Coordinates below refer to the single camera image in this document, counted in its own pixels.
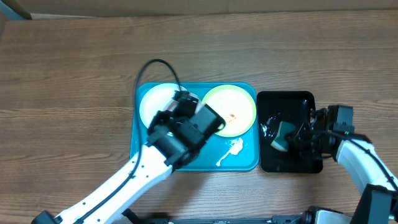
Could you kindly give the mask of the green yellow sponge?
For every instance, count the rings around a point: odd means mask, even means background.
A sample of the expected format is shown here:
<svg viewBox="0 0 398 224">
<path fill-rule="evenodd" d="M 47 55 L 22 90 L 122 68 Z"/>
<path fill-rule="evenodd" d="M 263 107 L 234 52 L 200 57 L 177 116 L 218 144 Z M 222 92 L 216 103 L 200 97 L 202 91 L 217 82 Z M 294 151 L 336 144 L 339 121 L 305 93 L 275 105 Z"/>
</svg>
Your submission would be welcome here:
<svg viewBox="0 0 398 224">
<path fill-rule="evenodd" d="M 271 142 L 271 146 L 280 152 L 287 152 L 289 148 L 289 141 L 287 140 L 286 135 L 289 135 L 294 130 L 295 125 L 286 121 L 281 121 L 279 123 L 279 128 L 275 139 Z"/>
</svg>

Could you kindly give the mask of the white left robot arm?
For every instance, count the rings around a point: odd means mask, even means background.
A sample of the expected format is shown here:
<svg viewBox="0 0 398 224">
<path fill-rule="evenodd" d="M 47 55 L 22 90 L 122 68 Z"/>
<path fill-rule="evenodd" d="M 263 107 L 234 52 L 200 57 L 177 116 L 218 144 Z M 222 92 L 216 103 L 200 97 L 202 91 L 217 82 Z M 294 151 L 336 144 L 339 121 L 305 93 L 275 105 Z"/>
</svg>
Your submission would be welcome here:
<svg viewBox="0 0 398 224">
<path fill-rule="evenodd" d="M 169 110 L 158 111 L 137 154 L 81 202 L 35 224 L 112 223 L 143 193 L 191 163 L 224 119 L 187 91 L 176 91 Z"/>
</svg>

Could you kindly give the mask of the white plate with ketchup streak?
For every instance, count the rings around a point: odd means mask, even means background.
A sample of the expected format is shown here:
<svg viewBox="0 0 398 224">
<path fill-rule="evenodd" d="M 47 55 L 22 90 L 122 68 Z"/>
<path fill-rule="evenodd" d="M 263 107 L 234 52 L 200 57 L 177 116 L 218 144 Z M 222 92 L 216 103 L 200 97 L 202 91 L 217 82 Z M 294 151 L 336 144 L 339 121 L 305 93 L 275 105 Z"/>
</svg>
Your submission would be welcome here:
<svg viewBox="0 0 398 224">
<path fill-rule="evenodd" d="M 162 83 L 150 88 L 144 94 L 139 105 L 139 114 L 146 128 L 150 126 L 156 113 L 170 104 L 175 91 L 179 89 L 180 87 L 177 84 Z"/>
</svg>

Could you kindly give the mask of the white plate with red smears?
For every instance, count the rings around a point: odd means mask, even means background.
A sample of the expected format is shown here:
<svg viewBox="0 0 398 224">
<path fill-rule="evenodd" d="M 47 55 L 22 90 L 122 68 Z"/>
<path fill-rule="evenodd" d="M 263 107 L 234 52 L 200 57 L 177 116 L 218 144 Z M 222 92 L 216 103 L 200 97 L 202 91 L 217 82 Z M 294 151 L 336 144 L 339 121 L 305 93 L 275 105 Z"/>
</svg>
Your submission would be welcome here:
<svg viewBox="0 0 398 224">
<path fill-rule="evenodd" d="M 170 111 L 173 117 L 193 116 L 201 107 L 196 94 L 189 91 L 174 91 L 172 99 L 165 105 L 164 111 Z"/>
</svg>

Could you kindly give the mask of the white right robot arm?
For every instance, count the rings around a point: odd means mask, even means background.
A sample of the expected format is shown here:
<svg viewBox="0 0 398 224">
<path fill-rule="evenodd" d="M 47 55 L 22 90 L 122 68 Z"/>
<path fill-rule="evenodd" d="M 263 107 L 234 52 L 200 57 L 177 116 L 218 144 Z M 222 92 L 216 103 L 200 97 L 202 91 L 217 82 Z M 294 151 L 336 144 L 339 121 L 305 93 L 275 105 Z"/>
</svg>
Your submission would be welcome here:
<svg viewBox="0 0 398 224">
<path fill-rule="evenodd" d="M 376 153 L 371 140 L 356 134 L 353 107 L 311 110 L 300 125 L 279 125 L 282 147 L 302 159 L 333 158 L 349 174 L 361 196 L 352 216 L 309 207 L 298 223 L 388 223 L 397 220 L 397 177 Z"/>
</svg>

